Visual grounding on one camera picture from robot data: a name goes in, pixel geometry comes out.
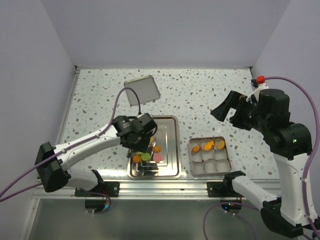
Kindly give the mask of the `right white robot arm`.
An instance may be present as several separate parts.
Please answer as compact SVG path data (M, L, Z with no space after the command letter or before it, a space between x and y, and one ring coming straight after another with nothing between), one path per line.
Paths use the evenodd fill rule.
M235 114L230 123L242 130L255 129L263 136L275 159L281 196L264 190L240 170L227 173L223 192L227 196L239 194L259 211L265 226L272 232L288 238L303 235L304 229L320 228L320 218L311 203L305 210L303 176L305 164L312 154L312 139L308 128L290 120L290 97L279 89L263 89L253 102L247 96L230 91L226 99L210 114L224 121L230 109Z

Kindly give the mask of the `pink sandwich cookie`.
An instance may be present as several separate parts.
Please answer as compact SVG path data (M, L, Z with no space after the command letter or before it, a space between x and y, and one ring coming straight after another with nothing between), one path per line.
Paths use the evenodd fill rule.
M156 163L160 163L163 158L162 158L162 155L159 154L159 153L155 153L152 157L153 161L156 162Z

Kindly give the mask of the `orange fish cookie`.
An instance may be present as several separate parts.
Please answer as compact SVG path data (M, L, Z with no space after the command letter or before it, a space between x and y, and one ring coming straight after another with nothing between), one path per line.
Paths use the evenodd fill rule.
M204 145L203 150L206 151L206 152L209 152L214 148L214 146L215 146L215 141L214 140L208 141Z

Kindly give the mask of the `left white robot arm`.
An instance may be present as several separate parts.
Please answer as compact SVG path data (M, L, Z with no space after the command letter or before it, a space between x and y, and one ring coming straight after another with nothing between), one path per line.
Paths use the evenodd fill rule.
M45 192L73 187L95 197L105 193L104 180L97 170L78 170L74 165L102 150L117 146L145 153L157 130L157 123L148 113L121 115L99 130L74 141L56 146L49 142L42 144L35 166Z

